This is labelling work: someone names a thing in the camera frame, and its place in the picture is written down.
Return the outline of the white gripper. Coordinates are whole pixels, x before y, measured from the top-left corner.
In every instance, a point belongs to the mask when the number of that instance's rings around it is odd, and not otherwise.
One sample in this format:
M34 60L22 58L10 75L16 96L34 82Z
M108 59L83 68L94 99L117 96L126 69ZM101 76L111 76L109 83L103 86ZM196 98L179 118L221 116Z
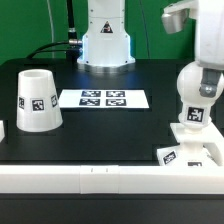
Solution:
M195 61L205 67L199 92L213 98L224 70L224 0L196 0L195 9Z

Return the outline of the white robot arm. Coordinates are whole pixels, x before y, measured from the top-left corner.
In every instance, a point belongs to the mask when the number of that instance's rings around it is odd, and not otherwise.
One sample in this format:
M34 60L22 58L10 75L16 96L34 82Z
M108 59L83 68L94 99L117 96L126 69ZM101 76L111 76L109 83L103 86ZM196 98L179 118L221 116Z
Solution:
M125 0L88 0L88 30L82 38L81 69L114 72L133 64L130 36L124 28ZM164 8L167 33L196 21L195 61L203 69L200 95L213 98L224 89L224 0L181 0Z

